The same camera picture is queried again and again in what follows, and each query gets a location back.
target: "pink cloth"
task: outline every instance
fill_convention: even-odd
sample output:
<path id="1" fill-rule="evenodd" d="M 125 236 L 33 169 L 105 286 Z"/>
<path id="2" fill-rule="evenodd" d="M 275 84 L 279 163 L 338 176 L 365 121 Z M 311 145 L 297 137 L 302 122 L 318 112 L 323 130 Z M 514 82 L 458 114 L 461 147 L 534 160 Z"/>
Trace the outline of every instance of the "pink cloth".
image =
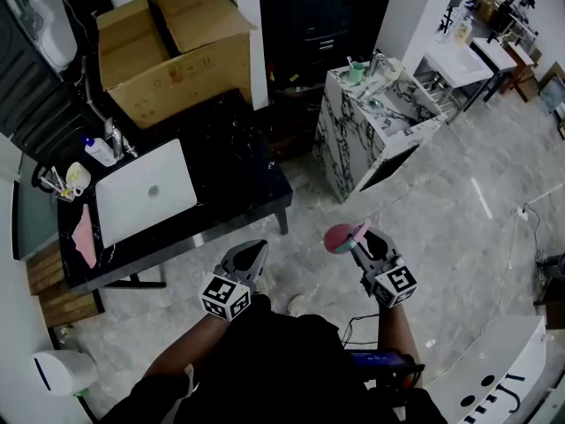
<path id="1" fill-rule="evenodd" d="M 96 265 L 96 251 L 94 250 L 92 222 L 90 221 L 90 211 L 87 204 L 82 207 L 82 217 L 72 233 L 72 239 L 77 250 L 85 258 L 88 267 L 94 267 Z"/>

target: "bottle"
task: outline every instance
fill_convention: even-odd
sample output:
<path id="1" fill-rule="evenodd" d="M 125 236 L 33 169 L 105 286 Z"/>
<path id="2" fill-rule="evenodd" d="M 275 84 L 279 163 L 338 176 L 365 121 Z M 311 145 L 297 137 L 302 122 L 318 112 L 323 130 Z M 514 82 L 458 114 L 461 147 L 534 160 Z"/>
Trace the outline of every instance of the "bottle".
<path id="1" fill-rule="evenodd" d="M 85 145 L 85 151 L 104 166 L 115 165 L 114 151 L 102 138 L 90 138 L 86 135 L 80 137 Z"/>
<path id="2" fill-rule="evenodd" d="M 471 18 L 469 16 L 463 17 L 463 20 L 459 23 L 456 31 L 456 39 L 459 42 L 467 42 L 467 38 L 471 34 L 472 30 L 472 23 Z"/>

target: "toothbrush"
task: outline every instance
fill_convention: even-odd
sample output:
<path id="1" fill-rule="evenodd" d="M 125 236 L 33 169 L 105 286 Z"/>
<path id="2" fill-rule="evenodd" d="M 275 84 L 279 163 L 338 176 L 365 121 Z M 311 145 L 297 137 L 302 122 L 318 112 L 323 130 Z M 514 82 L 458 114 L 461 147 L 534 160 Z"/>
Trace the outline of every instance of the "toothbrush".
<path id="1" fill-rule="evenodd" d="M 50 186 L 53 190 L 55 190 L 57 193 L 62 193 L 63 190 L 61 190 L 60 188 L 56 187 L 55 185 L 51 184 L 46 178 L 40 178 L 42 183 L 45 184 L 46 186 Z"/>
<path id="2" fill-rule="evenodd" d="M 52 166 L 51 171 L 53 171 L 53 174 L 55 174 L 56 180 L 59 182 L 59 186 L 61 187 L 61 190 L 64 190 L 66 187 L 63 185 L 63 180 L 59 177 L 59 173 L 57 173 L 57 168 Z"/>

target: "white trash can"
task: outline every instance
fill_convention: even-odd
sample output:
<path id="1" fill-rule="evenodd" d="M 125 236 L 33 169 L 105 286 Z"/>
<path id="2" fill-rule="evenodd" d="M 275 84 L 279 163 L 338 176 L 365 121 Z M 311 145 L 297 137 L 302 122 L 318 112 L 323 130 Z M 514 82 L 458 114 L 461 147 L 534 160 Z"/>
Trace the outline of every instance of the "white trash can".
<path id="1" fill-rule="evenodd" d="M 38 379 L 50 394 L 70 396 L 98 378 L 94 360 L 76 350 L 47 350 L 33 356 Z"/>

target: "cardboard box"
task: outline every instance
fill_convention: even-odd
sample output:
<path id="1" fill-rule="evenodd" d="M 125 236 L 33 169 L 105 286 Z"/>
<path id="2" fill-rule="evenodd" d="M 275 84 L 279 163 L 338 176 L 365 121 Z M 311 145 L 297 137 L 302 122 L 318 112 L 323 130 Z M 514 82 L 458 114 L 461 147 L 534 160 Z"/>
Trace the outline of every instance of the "cardboard box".
<path id="1" fill-rule="evenodd" d="M 97 23 L 102 87 L 139 127 L 233 88 L 251 101 L 253 26 L 230 0 L 134 0 Z"/>
<path id="2" fill-rule="evenodd" d="M 496 8 L 493 4 L 487 2 L 486 0 L 478 0 L 478 2 L 480 6 L 477 11 L 477 17 L 488 24 L 493 18 L 494 10 L 496 10 Z"/>

